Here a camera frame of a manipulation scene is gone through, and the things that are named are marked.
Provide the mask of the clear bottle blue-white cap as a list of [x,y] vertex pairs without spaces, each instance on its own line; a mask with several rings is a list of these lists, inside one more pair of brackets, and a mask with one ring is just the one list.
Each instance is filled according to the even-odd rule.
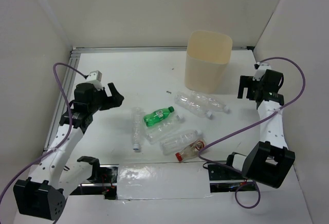
[[143,138],[143,109],[134,107],[132,109],[132,145],[135,152],[141,151],[141,141]]

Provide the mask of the green plastic bottle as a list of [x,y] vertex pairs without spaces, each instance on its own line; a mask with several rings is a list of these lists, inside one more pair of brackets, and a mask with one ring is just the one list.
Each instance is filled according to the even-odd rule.
[[147,114],[143,117],[143,120],[147,127],[152,127],[157,123],[160,123],[162,120],[166,119],[171,113],[175,111],[173,106],[168,108],[158,109],[150,114]]

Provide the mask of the clear bottle white cap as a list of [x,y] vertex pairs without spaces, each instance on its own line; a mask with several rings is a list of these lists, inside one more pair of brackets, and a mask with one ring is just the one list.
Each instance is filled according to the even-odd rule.
[[191,98],[194,102],[200,104],[206,109],[212,111],[221,111],[224,113],[230,113],[230,108],[224,102],[220,101],[218,98],[207,95],[201,92],[192,91]]

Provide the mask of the clear crushed bottle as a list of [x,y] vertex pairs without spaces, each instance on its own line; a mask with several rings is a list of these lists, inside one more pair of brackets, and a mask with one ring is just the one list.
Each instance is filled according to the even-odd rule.
[[183,115],[168,117],[154,126],[146,128],[145,137],[149,144],[153,145],[177,131],[184,121]]

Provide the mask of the clear ribbed bottle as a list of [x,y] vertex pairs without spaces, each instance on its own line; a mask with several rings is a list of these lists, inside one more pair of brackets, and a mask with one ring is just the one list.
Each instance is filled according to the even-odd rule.
[[171,135],[160,142],[160,149],[166,156],[191,144],[202,137],[203,132],[199,129],[185,130],[178,134]]

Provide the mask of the red cap labelled bottle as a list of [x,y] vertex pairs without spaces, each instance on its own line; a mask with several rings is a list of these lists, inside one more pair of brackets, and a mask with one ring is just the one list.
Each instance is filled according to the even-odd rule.
[[186,146],[183,150],[176,153],[176,159],[178,162],[183,162],[186,160],[194,159],[198,157],[198,152],[205,147],[206,143],[203,139],[198,139],[188,146]]

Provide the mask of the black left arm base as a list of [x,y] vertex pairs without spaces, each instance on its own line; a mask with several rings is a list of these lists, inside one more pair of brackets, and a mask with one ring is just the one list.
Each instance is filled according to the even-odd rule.
[[71,196],[102,195],[104,199],[117,199],[118,165],[100,164],[99,159],[82,156],[77,162],[92,166],[91,175],[71,192]]

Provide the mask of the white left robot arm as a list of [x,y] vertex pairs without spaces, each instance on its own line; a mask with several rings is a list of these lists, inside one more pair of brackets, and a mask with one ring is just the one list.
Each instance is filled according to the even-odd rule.
[[101,178],[99,159],[81,156],[68,166],[68,160],[98,111],[121,106],[124,97],[113,83],[104,87],[90,82],[80,83],[74,90],[74,99],[61,116],[57,134],[46,152],[46,157],[26,180],[17,180],[13,186],[18,211],[22,215],[56,221],[62,215],[68,196],[82,182],[96,182]]

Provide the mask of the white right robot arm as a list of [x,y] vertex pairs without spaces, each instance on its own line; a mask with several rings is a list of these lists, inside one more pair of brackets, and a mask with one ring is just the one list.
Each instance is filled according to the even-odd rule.
[[232,153],[224,167],[230,179],[240,174],[247,179],[279,188],[295,161],[295,153],[290,151],[284,138],[282,110],[284,97],[279,94],[283,84],[283,74],[261,64],[253,76],[241,76],[238,98],[247,90],[247,99],[255,101],[261,120],[260,140],[245,156]]

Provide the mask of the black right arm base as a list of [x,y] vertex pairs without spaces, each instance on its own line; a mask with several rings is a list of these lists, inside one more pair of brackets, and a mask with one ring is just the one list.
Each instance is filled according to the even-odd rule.
[[235,192],[238,188],[242,192],[256,191],[250,180],[231,169],[210,162],[205,162],[203,168],[208,171],[211,193]]

